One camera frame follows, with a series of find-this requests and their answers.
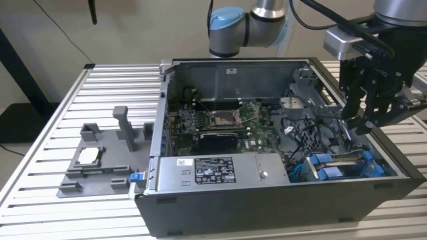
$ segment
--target aluminum workbench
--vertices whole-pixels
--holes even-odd
[[[339,63],[323,62],[335,77]],[[427,83],[427,66],[418,77]],[[58,187],[80,142],[83,123],[118,129],[116,105],[134,127],[154,122],[159,65],[96,65],[86,69],[0,192],[0,239],[147,240],[140,212],[127,194],[58,198]],[[382,128],[427,177],[427,126],[418,117]],[[403,200],[385,202],[357,223],[206,235],[205,239],[427,239],[427,184]]]

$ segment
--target blue latch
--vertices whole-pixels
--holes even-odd
[[[135,172],[130,176],[130,182],[131,183],[143,182],[144,180],[146,180],[146,178],[144,178],[144,173],[143,172]]]

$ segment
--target black cable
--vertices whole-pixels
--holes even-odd
[[[211,0],[211,2],[209,4],[209,10],[207,10],[207,37],[210,37],[210,34],[211,34],[213,9],[214,9],[214,0]]]
[[[3,146],[2,144],[0,144],[0,147],[2,147],[6,151],[8,151],[8,152],[11,152],[11,153],[14,153],[14,154],[18,154],[18,155],[20,155],[20,156],[23,156],[23,157],[26,156],[24,154],[19,153],[18,151],[14,151],[14,150],[7,149],[6,146]]]
[[[289,0],[289,6],[291,8],[291,12],[294,14],[294,17],[297,19],[297,21],[299,22],[299,24],[310,29],[310,30],[326,30],[326,29],[330,29],[330,28],[334,28],[338,26],[338,24],[331,24],[331,25],[326,25],[326,26],[310,26],[307,23],[305,23],[305,21],[301,19],[298,13],[297,13],[297,10],[295,10],[295,7],[294,7],[294,0]]]
[[[34,3],[39,6],[39,8],[42,9],[42,11],[44,12],[46,16],[51,19],[51,21],[54,22],[54,24],[56,25],[56,27],[59,28],[59,30],[62,31],[62,33],[66,35],[68,41],[71,42],[71,44],[75,46],[75,48],[80,51],[80,53],[86,56],[87,60],[90,61],[90,63],[92,64],[92,60],[91,58],[87,56],[87,54],[83,52],[83,50],[80,49],[80,47],[78,47],[78,45],[74,43],[72,39],[70,38],[68,34],[64,32],[63,28],[60,27],[60,25],[56,23],[56,21],[52,19],[52,17],[50,16],[50,14],[47,13],[47,11],[44,10],[44,8],[40,6],[40,4],[38,3],[36,0],[32,0]]]
[[[353,21],[343,18],[337,12],[334,12],[325,5],[315,0],[301,0],[309,7],[322,13],[329,19],[338,23],[339,28],[350,35],[362,38],[369,44],[377,47],[391,58],[395,56],[394,49],[377,37],[369,34],[365,29]]]

